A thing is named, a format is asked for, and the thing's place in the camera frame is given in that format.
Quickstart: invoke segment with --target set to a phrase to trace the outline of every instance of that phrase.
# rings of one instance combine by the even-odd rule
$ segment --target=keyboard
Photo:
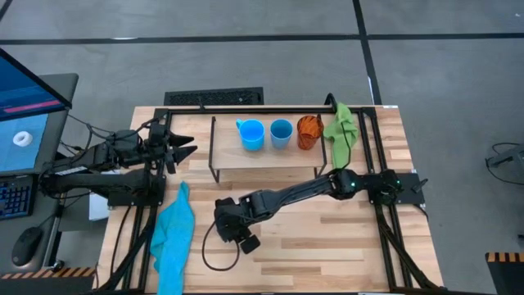
[[[0,178],[0,220],[30,216],[36,188],[33,175]]]
[[[231,106],[263,105],[264,90],[261,87],[212,89],[197,91],[168,92],[164,96],[165,106]]]

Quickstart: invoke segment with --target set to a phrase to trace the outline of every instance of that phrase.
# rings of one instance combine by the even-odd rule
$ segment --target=computer monitor
[[[66,108],[71,102],[0,48],[0,121]]]

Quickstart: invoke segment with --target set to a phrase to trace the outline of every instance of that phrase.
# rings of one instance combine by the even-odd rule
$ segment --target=wooden table
[[[151,119],[154,110],[154,107],[135,108],[131,129],[136,129],[142,122]],[[411,171],[413,163],[399,109],[376,107],[376,110],[388,167],[397,172]],[[165,201],[159,210],[162,211],[176,199],[178,186],[182,181],[188,183],[196,226],[185,268],[184,292],[388,291],[375,212],[368,203],[365,191],[344,202],[329,196],[319,196],[285,206],[271,220],[251,226],[251,231],[257,234],[262,245],[249,255],[241,253],[237,266],[226,272],[207,269],[201,259],[201,245],[204,233],[214,219],[215,199],[236,198],[262,188],[281,189],[313,178],[313,172],[303,168],[224,170],[220,183],[217,184],[208,167],[212,116],[236,117],[176,115],[173,116],[171,125],[171,130],[176,134],[194,136],[194,144],[198,146],[198,150],[180,164],[176,175],[167,175]],[[256,118],[262,116],[264,115],[252,115]],[[323,114],[323,123],[329,125],[333,117]],[[375,167],[379,167],[369,121],[366,126]],[[147,131],[143,130],[140,134],[146,137]],[[328,141],[326,144],[328,165],[325,171],[330,171],[331,145]],[[359,174],[367,173],[360,139],[353,147],[348,168]],[[101,284],[109,277],[111,255],[125,209],[117,208],[109,216],[98,262]],[[429,279],[442,284],[426,217],[410,205],[398,206],[398,212],[406,250]],[[144,213],[143,224],[148,215],[147,211]],[[124,224],[120,245],[116,249],[116,266],[129,249],[133,215],[134,208]],[[216,231],[211,231],[206,244],[206,257],[211,265],[229,266],[234,260],[235,251],[234,244],[223,243]],[[395,251],[391,252],[397,284],[402,286],[400,263]],[[133,268],[131,287],[138,285],[141,260],[142,254],[139,253],[135,260],[138,262]],[[147,277],[147,293],[156,291],[159,279],[152,267],[153,261],[152,257]]]

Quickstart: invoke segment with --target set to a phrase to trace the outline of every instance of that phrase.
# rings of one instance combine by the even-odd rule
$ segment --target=desk
[[[173,108],[187,110],[192,107]],[[131,129],[136,129],[142,122],[151,119],[154,111],[154,107],[135,108]],[[376,107],[376,111],[388,167],[397,172],[411,171],[413,163],[399,109]],[[162,211],[175,200],[181,181],[188,183],[196,226],[185,268],[184,292],[388,291],[375,212],[368,202],[367,192],[360,192],[353,199],[343,202],[328,196],[319,196],[285,206],[272,219],[251,226],[251,231],[257,234],[261,246],[249,255],[241,254],[237,266],[227,272],[207,269],[201,259],[201,245],[204,234],[214,219],[215,199],[236,198],[262,188],[281,189],[313,178],[310,169],[224,170],[220,183],[216,184],[208,167],[212,116],[218,118],[236,115],[174,115],[171,125],[171,130],[176,134],[193,136],[194,144],[198,146],[196,152],[177,168],[176,175],[167,175],[165,201],[159,208]],[[322,114],[324,125],[329,125],[333,117],[334,115]],[[374,165],[379,167],[369,121],[366,121],[366,126]],[[140,134],[146,137],[147,131],[143,130]],[[326,149],[327,163],[331,163],[331,145],[328,142]],[[353,147],[348,168],[359,174],[368,172],[361,139]],[[331,165],[328,164],[326,171],[330,169]],[[109,216],[98,262],[101,282],[109,277],[111,255],[125,209],[117,208]],[[134,212],[132,208],[124,224],[120,245],[116,249],[116,265],[129,249]],[[408,253],[429,279],[442,284],[426,217],[410,205],[398,206],[398,212]],[[147,215],[146,210],[142,224]],[[397,285],[402,286],[398,257],[393,250],[391,252]],[[235,257],[235,246],[232,243],[223,243],[213,230],[206,244],[206,257],[213,266],[229,266]],[[139,253],[133,267],[131,287],[136,288],[138,285],[141,261],[142,254]],[[158,274],[152,267],[153,261],[151,258],[146,293],[154,293],[158,284]]]
[[[73,99],[79,78],[77,74],[42,75],[40,78],[65,99],[69,101]],[[4,172],[0,176],[39,173],[45,162],[55,158],[66,119],[67,111],[49,114],[33,169]],[[33,214],[31,216],[0,221],[0,233],[2,233],[2,238],[0,238],[0,261],[2,262],[0,263],[0,273],[36,271],[50,262],[51,249],[54,244],[52,236],[56,233],[58,226],[58,221],[54,219],[50,219],[42,226],[42,240],[29,264],[18,267],[11,262],[11,251],[20,234],[25,229],[38,225],[57,209],[57,200],[45,197],[40,192],[36,193],[35,197]]]

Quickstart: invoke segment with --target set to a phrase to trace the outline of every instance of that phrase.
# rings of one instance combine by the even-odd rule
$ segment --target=blue keyboard
[[[30,216],[35,191],[32,175],[0,178],[0,220]]]

